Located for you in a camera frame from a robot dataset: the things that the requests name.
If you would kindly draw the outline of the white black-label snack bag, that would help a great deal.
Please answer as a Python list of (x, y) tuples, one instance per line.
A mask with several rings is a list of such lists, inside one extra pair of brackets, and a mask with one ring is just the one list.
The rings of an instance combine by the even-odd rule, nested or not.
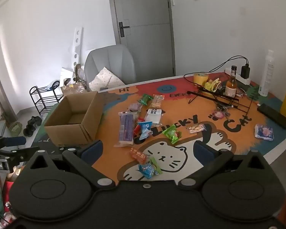
[(146, 122), (152, 122), (153, 126), (158, 127), (158, 126), (162, 125), (161, 119), (165, 113), (166, 112), (162, 109), (150, 108), (147, 110), (147, 113), (145, 116), (145, 121)]

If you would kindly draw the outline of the blue white snack packet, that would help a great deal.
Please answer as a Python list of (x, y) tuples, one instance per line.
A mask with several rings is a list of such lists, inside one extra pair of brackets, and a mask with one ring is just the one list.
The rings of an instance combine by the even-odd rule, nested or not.
[(139, 122), (138, 124), (140, 125), (140, 129), (141, 129), (141, 135), (139, 137), (140, 140), (146, 139), (153, 134), (151, 130), (151, 126), (152, 126), (151, 121)]

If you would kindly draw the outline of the yellow tape roll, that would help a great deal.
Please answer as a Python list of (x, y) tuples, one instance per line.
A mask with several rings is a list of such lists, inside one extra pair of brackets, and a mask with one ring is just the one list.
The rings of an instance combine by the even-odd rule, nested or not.
[(205, 86), (208, 81), (209, 75), (207, 73), (199, 72), (193, 75), (193, 83), (200, 86)]

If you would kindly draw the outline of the blue green snack packet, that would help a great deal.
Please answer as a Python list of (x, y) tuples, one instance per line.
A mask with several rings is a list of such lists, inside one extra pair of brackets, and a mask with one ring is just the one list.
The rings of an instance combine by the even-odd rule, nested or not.
[(153, 176), (158, 176), (163, 173), (154, 157), (149, 158), (146, 163), (140, 164), (138, 171), (146, 179), (151, 179)]

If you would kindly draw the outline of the long purple snack packet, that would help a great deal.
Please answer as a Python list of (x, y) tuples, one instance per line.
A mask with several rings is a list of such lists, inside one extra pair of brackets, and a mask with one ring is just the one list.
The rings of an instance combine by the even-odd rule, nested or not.
[(120, 126), (118, 143), (114, 147), (126, 147), (131, 146), (134, 143), (134, 126), (135, 126), (135, 115), (134, 112), (119, 112)]

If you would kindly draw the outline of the green snack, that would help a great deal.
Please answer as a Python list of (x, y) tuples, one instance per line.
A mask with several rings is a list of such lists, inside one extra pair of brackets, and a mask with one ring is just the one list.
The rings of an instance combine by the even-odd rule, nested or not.
[(153, 100), (153, 96), (150, 96), (148, 94), (143, 94), (143, 96), (138, 100), (138, 102), (140, 104), (143, 104), (144, 106), (147, 106), (148, 105), (148, 102), (150, 100)]

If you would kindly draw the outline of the SF cardboard box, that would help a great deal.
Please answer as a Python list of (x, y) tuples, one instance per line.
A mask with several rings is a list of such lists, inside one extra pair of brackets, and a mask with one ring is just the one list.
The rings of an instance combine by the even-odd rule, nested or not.
[(85, 81), (72, 81), (70, 78), (64, 79), (60, 88), (63, 96), (88, 92)]

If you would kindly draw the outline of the white spray bottle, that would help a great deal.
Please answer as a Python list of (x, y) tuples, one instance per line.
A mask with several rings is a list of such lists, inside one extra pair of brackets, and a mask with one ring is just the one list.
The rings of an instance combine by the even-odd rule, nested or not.
[(265, 59), (264, 71), (262, 74), (262, 79), (258, 90), (259, 95), (261, 95), (262, 97), (268, 96), (269, 88), (272, 82), (273, 71), (274, 71), (274, 51), (268, 50)]

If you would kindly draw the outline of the dotted white cushion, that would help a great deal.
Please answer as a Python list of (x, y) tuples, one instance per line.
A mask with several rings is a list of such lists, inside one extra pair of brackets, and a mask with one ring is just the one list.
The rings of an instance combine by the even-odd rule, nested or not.
[(101, 91), (124, 86), (125, 84), (110, 70), (104, 67), (89, 83), (90, 91)]

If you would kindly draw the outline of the small purple snack packet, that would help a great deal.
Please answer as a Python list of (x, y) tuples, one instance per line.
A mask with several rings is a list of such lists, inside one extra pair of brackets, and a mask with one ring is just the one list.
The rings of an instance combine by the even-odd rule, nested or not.
[(140, 112), (141, 108), (142, 108), (142, 104), (139, 102), (136, 102), (136, 103), (132, 103), (129, 105), (128, 111), (129, 112)]

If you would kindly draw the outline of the black shoe rack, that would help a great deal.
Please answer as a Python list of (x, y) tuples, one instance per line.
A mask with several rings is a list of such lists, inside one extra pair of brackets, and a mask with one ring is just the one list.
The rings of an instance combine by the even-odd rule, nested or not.
[(60, 81), (57, 80), (51, 83), (50, 86), (33, 86), (29, 90), (31, 100), (39, 115), (49, 113), (52, 107), (62, 100), (63, 94), (58, 94), (56, 92), (59, 86)]

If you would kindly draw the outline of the red snack stick packet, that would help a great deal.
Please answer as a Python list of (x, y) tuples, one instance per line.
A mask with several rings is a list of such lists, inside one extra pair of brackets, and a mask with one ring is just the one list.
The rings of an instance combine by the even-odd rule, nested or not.
[(134, 130), (133, 130), (133, 135), (137, 135), (140, 133), (141, 131), (141, 127), (140, 127), (140, 124), (141, 122), (144, 122), (145, 120), (143, 118), (138, 118), (138, 120), (136, 121), (135, 123), (135, 127), (134, 127)]

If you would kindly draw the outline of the black flat box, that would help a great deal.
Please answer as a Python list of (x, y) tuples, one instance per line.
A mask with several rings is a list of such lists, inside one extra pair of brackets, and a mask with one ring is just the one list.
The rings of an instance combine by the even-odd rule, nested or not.
[(286, 117), (275, 109), (263, 103), (258, 106), (257, 111), (278, 124), (283, 129), (286, 129)]

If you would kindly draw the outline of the yellow crumpled wrapper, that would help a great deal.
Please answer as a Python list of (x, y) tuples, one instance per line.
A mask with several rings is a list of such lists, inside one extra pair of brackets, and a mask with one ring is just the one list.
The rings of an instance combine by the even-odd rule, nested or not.
[(219, 78), (215, 79), (215, 80), (209, 80), (205, 83), (204, 85), (204, 89), (208, 90), (209, 92), (216, 92), (218, 87), (220, 86), (221, 81), (219, 80)]

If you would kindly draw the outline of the colourful cat table mat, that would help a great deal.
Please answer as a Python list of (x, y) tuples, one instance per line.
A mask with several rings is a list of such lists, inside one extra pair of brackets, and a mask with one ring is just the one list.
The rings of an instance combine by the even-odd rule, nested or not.
[[(207, 132), (211, 134), (205, 143), (215, 150), (225, 148), (235, 154), (247, 154), (250, 150), (257, 150), (270, 163), (286, 150), (286, 129), (257, 111), (258, 106), (263, 103), (279, 110), (282, 103), (277, 97), (259, 96), (258, 86), (252, 84), (246, 88), (248, 95), (254, 95), (257, 105), (252, 120), (239, 115), (231, 120), (216, 119), (212, 114), (199, 113), (188, 104), (186, 90), (193, 87), (193, 84), (180, 77), (102, 92), (104, 112), (96, 138), (103, 143), (103, 154), (93, 167), (114, 181), (141, 178), (137, 162), (130, 156), (129, 148), (114, 145), (118, 143), (119, 136), (118, 113), (126, 111), (129, 105), (137, 102), (143, 94), (165, 96), (162, 110), (166, 113), (162, 116), (162, 125), (152, 128), (153, 134), (147, 139), (140, 140), (139, 135), (135, 135), (133, 143), (134, 148), (157, 160), (163, 171), (160, 179), (178, 181), (201, 168), (201, 163), (194, 157), (194, 143), (203, 140), (203, 133), (190, 134), (186, 129), (199, 123), (204, 123)], [(274, 140), (255, 138), (256, 124), (271, 127)], [(171, 125), (175, 125), (182, 133), (182, 137), (175, 144), (162, 134)]]

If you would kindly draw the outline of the pink keychain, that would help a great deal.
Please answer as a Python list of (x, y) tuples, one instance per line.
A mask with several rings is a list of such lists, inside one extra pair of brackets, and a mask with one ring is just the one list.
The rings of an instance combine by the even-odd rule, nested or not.
[(219, 111), (219, 110), (215, 110), (212, 115), (216, 119), (222, 119), (225, 117), (225, 113), (223, 113), (222, 111)]

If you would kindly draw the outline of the green plum snack packet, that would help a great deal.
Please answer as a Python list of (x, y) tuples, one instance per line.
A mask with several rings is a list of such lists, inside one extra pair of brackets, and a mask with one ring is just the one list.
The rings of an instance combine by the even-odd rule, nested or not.
[(169, 128), (164, 130), (162, 134), (166, 136), (172, 144), (178, 142), (178, 140), (180, 140), (180, 138), (182, 137), (181, 131), (178, 131), (175, 125), (171, 125)]

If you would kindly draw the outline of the white perforated board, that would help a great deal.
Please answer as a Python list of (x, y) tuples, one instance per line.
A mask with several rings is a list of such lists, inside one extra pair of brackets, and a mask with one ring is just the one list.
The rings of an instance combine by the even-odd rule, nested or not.
[(75, 27), (73, 42), (71, 47), (71, 63), (68, 67), (62, 67), (61, 69), (61, 81), (65, 79), (72, 79), (73, 72), (78, 64), (80, 64), (80, 53), (81, 53), (81, 37), (83, 28), (81, 26)]

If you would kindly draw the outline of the orange red snack packet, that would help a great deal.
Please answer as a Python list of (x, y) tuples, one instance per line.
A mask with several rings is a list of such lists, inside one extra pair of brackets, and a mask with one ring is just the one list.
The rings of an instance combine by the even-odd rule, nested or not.
[(131, 148), (130, 149), (130, 155), (133, 159), (135, 159), (139, 164), (145, 164), (146, 160), (147, 160), (147, 155), (144, 154), (143, 152), (135, 149), (135, 148)]

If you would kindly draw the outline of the glass bottle amber liquid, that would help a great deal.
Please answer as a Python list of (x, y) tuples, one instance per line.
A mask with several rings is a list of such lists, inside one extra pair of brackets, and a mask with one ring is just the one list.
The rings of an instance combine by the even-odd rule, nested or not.
[(237, 93), (237, 80), (236, 80), (237, 67), (231, 66), (229, 80), (226, 82), (225, 95), (234, 98)]

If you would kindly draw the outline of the black shoes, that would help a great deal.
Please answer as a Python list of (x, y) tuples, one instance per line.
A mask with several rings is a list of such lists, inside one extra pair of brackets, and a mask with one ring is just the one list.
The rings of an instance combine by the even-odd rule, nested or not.
[(25, 129), (23, 130), (24, 136), (31, 137), (36, 131), (36, 128), (42, 124), (42, 119), (39, 116), (32, 116), (28, 120)]

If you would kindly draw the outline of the clear nut snack packet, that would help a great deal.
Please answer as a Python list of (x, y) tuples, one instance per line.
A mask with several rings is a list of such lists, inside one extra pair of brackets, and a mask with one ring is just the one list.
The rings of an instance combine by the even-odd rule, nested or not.
[(190, 134), (196, 134), (196, 133), (203, 132), (203, 131), (207, 130), (206, 126), (203, 123), (199, 123), (197, 125), (187, 127), (186, 129), (188, 130), (188, 132)]

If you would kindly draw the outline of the orange cracker packet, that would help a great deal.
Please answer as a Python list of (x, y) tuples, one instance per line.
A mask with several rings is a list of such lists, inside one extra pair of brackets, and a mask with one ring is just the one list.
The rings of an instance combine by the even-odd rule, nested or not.
[(151, 108), (151, 109), (161, 109), (164, 99), (165, 99), (164, 95), (154, 94), (152, 102), (151, 102), (149, 108)]

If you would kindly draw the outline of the open cardboard box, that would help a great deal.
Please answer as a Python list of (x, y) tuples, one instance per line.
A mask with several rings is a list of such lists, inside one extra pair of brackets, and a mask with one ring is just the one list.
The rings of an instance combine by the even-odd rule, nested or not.
[(65, 96), (45, 122), (56, 146), (86, 145), (96, 139), (104, 102), (98, 92)]

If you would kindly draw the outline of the grey door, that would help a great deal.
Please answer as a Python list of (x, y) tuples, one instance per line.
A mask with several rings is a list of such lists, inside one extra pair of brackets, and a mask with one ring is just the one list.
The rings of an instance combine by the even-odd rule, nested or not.
[(110, 0), (116, 42), (134, 59), (137, 81), (175, 75), (169, 0)]

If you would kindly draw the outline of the white power strip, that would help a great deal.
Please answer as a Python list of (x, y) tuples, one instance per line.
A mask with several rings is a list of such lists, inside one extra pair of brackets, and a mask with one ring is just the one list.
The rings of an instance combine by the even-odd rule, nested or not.
[[(231, 75), (231, 68), (226, 68), (225, 69), (225, 73), (230, 76)], [(250, 85), (250, 83), (251, 83), (250, 78), (244, 79), (238, 73), (236, 73), (235, 78), (236, 78), (236, 80), (238, 80), (239, 82), (243, 83), (244, 85)]]

